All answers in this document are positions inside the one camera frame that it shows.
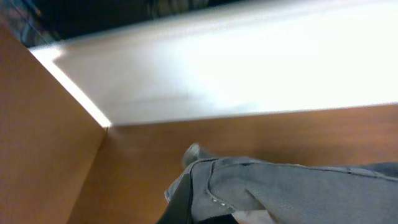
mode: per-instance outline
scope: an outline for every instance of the bright light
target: bright light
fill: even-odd
[[[55,79],[79,102],[87,112],[101,125],[106,128],[111,126],[110,120],[100,109],[74,84],[72,80],[53,61],[62,55],[62,50],[57,48],[32,49],[30,51],[36,59],[54,76]]]

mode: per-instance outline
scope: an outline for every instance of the gray garment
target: gray garment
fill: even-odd
[[[196,161],[182,175],[191,173],[195,222],[267,210],[278,223],[364,224],[398,223],[397,170],[398,163],[305,167],[240,157]]]

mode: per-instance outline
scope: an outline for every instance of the wooden wall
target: wooden wall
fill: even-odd
[[[113,127],[69,224],[155,223],[193,142],[221,156],[338,166],[398,162],[398,105]]]
[[[104,135],[0,26],[0,223],[66,223]]]

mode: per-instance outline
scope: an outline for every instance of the clothing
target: clothing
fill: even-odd
[[[194,222],[267,210],[277,223],[370,224],[398,222],[397,170],[398,163],[306,167],[239,157],[199,160],[183,175],[192,178]]]

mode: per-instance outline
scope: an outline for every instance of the cloth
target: cloth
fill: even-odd
[[[192,218],[267,210],[276,223],[397,223],[398,163],[356,167],[273,164],[247,157],[190,164]],[[165,192],[169,201],[180,177]]]

